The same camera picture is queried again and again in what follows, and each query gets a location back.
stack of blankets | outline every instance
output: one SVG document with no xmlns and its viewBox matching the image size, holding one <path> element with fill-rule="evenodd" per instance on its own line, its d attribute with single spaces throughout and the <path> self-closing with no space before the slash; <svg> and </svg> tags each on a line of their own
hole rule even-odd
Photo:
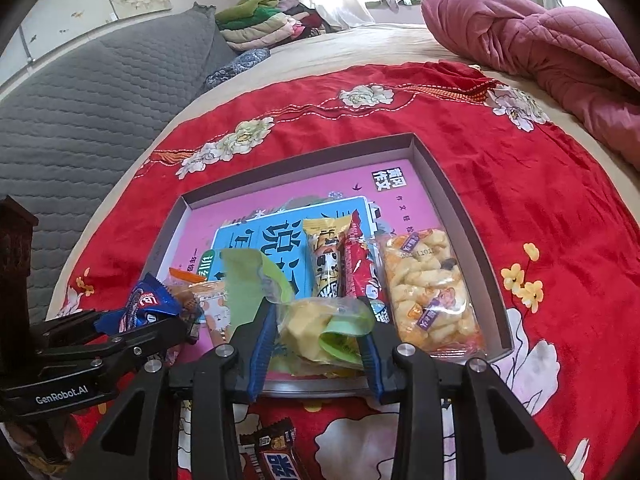
<svg viewBox="0 0 640 480">
<path fill-rule="evenodd" d="M 327 30 L 318 13 L 297 0 L 240 0 L 217 12 L 216 23 L 237 51 L 273 48 Z"/>
</svg>

red snack wrapper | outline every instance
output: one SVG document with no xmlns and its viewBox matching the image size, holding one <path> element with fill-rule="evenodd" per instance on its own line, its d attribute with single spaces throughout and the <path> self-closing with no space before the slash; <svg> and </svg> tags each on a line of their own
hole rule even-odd
<svg viewBox="0 0 640 480">
<path fill-rule="evenodd" d="M 296 430 L 290 418 L 240 435 L 239 452 L 246 454 L 260 480 L 308 480 L 294 450 Z"/>
<path fill-rule="evenodd" d="M 344 241 L 344 271 L 344 295 L 366 300 L 378 321 L 390 323 L 391 316 L 386 306 L 386 294 L 380 287 L 376 263 L 369 244 L 362 236 L 360 216 L 357 211 L 352 214 L 351 225 Z"/>
</svg>

green blanket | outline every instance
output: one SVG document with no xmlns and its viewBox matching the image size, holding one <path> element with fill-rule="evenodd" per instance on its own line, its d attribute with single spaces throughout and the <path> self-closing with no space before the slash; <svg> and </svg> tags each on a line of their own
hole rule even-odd
<svg viewBox="0 0 640 480">
<path fill-rule="evenodd" d="M 216 21 L 226 23 L 242 20 L 243 18 L 250 18 L 254 15 L 258 5 L 262 4 L 267 7 L 275 7 L 277 3 L 278 0 L 240 0 L 236 6 L 217 12 Z"/>
<path fill-rule="evenodd" d="M 282 12 L 280 9 L 273 9 L 273 7 L 258 6 L 255 9 L 254 15 L 242 20 L 233 20 L 232 22 L 218 23 L 220 30 L 240 30 L 241 28 L 253 27 L 258 23 L 266 22 L 274 14 Z"/>
</svg>

gray quilted cover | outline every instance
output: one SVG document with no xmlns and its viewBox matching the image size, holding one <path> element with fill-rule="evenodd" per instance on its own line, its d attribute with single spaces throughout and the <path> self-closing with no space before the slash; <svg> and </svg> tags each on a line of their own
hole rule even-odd
<svg viewBox="0 0 640 480">
<path fill-rule="evenodd" d="M 116 30 L 45 66 L 0 102 L 0 196 L 40 225 L 29 306 L 45 317 L 60 270 L 100 202 L 235 54 L 212 7 Z"/>
</svg>

blue snack wrapper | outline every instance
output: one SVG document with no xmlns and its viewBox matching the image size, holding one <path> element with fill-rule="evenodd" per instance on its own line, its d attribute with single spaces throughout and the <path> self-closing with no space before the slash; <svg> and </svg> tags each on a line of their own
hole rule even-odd
<svg viewBox="0 0 640 480">
<path fill-rule="evenodd" d="M 147 273 L 133 287 L 126 306 L 102 314 L 94 327 L 100 333 L 114 335 L 167 316 L 180 316 L 181 311 L 182 306 L 164 285 Z"/>
</svg>

